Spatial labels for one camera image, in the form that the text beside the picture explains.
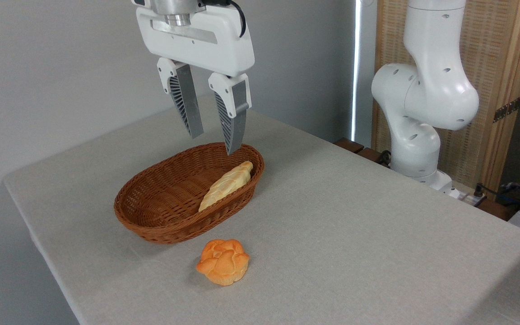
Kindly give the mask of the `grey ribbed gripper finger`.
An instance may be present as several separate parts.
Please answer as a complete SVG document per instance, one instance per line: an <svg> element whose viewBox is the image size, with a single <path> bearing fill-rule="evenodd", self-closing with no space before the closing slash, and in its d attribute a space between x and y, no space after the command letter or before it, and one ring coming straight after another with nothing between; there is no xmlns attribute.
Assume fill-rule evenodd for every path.
<svg viewBox="0 0 520 325"><path fill-rule="evenodd" d="M208 83L214 91L227 155L231 155L243 142L246 111L252 106L248 76L241 74L230 78L212 73Z"/></svg>
<svg viewBox="0 0 520 325"><path fill-rule="evenodd" d="M190 66L168 58L159 58L157 63L163 90L169 94L192 138L204 133L197 96Z"/></svg>

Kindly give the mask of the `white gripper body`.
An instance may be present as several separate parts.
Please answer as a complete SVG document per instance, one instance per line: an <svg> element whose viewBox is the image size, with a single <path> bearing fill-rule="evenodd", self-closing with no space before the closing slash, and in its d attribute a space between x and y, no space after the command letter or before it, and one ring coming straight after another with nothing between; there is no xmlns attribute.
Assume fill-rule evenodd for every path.
<svg viewBox="0 0 520 325"><path fill-rule="evenodd" d="M171 26L151 9L136 16L147 49L159 57L227 76L238 76L255 63L249 31L243 37L240 14L232 7L208 6L190 16L190 25Z"/></svg>

